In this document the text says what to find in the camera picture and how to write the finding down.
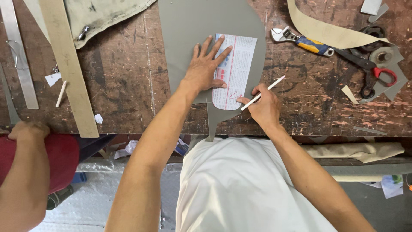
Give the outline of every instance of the wooden workbench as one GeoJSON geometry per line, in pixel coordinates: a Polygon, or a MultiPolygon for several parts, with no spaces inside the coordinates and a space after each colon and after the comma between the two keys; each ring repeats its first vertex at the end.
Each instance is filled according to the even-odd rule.
{"type": "MultiPolygon", "coordinates": [[[[377,21],[388,39],[399,46],[405,60],[400,67],[407,77],[412,70],[412,2],[384,1],[389,10],[377,21]]],[[[293,23],[286,0],[249,0],[259,14],[267,35],[267,52],[261,82],[286,75],[283,90],[274,88],[283,102],[281,122],[291,135],[372,135],[354,126],[384,131],[388,136],[412,136],[412,90],[407,83],[394,102],[384,95],[354,106],[340,90],[344,85],[358,97],[364,72],[341,57],[312,54],[293,43],[275,44],[273,27],[293,23]]],[[[360,13],[363,0],[297,0],[307,15],[334,25],[359,30],[368,15],[360,13]]],[[[40,109],[26,109],[5,29],[0,24],[0,62],[4,67],[14,104],[22,119],[40,120],[53,131],[76,133],[67,98],[55,108],[62,85],[49,87],[44,76],[52,73],[52,48],[22,0],[14,0],[40,109]]],[[[93,37],[78,51],[84,79],[95,114],[103,117],[101,133],[142,133],[170,97],[169,81],[157,3],[93,37]]],[[[9,130],[4,93],[0,90],[0,130],[9,130]]],[[[183,133],[208,133],[206,104],[192,106],[183,133]]],[[[263,131],[246,110],[218,125],[217,134],[261,135],[263,131]]]]}

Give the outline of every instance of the hand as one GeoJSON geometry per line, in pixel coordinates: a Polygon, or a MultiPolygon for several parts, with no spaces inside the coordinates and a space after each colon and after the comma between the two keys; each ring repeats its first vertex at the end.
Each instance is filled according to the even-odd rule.
{"type": "Polygon", "coordinates": [[[12,129],[9,139],[17,140],[24,136],[44,139],[49,133],[50,128],[42,123],[20,121],[12,129]]]}
{"type": "MultiPolygon", "coordinates": [[[[269,128],[277,128],[281,126],[279,123],[281,103],[278,97],[272,91],[267,89],[265,84],[256,86],[252,91],[252,95],[256,95],[259,92],[262,96],[257,102],[251,104],[248,109],[252,118],[266,132],[269,128]]],[[[246,105],[250,102],[250,99],[239,97],[237,101],[246,105]]]]}
{"type": "Polygon", "coordinates": [[[222,80],[214,80],[213,74],[220,63],[226,58],[226,56],[232,50],[232,46],[227,47],[216,59],[213,60],[216,53],[219,51],[220,46],[225,40],[225,36],[222,35],[212,47],[212,50],[207,53],[212,36],[206,38],[203,43],[199,54],[200,44],[196,44],[193,49],[193,57],[187,69],[186,76],[182,80],[181,84],[187,85],[187,88],[197,91],[199,93],[202,90],[208,90],[211,87],[226,88],[227,84],[222,80]]]}

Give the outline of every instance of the white shirt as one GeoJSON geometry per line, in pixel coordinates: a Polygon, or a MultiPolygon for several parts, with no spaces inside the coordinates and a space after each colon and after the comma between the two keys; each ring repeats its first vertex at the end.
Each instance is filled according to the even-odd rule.
{"type": "Polygon", "coordinates": [[[293,187],[270,140],[215,138],[183,159],[176,231],[336,230],[293,187]]]}

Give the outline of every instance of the red sleeve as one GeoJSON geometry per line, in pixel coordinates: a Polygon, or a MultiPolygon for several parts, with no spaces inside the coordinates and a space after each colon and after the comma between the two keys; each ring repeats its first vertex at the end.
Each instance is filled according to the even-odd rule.
{"type": "MultiPolygon", "coordinates": [[[[65,188],[79,164],[79,145],[68,134],[50,134],[44,140],[50,164],[49,194],[65,188]]],[[[10,171],[16,153],[16,141],[0,137],[0,185],[10,171]]]]}

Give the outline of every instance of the scissors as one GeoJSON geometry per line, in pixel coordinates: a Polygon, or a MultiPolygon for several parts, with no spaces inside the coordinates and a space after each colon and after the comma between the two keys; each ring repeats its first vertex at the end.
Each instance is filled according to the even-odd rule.
{"type": "Polygon", "coordinates": [[[383,85],[385,85],[387,87],[391,87],[391,86],[395,85],[396,82],[398,81],[398,77],[390,69],[378,68],[376,66],[376,63],[374,63],[374,62],[372,62],[368,59],[357,57],[357,56],[355,56],[355,55],[353,55],[349,52],[343,51],[343,50],[335,48],[335,47],[331,47],[331,48],[333,48],[339,55],[345,57],[349,61],[351,61],[351,62],[355,63],[356,65],[358,65],[359,67],[363,68],[363,70],[366,72],[365,86],[363,86],[363,88],[360,91],[363,98],[367,99],[367,98],[371,98],[375,95],[375,90],[373,89],[372,79],[370,77],[371,72],[378,79],[378,81],[380,81],[383,85]],[[392,77],[392,82],[388,83],[388,82],[385,82],[382,79],[380,79],[379,75],[381,73],[387,73],[389,76],[391,76],[392,77]]]}

